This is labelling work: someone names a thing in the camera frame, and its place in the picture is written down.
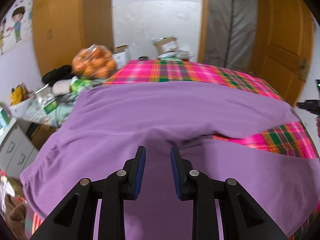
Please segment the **person's right hand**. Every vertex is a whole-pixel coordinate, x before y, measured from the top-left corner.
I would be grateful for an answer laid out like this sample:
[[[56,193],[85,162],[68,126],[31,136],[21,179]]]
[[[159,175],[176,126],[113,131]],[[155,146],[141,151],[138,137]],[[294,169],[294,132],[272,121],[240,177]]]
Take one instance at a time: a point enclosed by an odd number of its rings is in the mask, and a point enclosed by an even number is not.
[[[317,134],[318,134],[318,137],[320,138],[320,116],[317,116],[316,118],[316,126],[317,126]]]

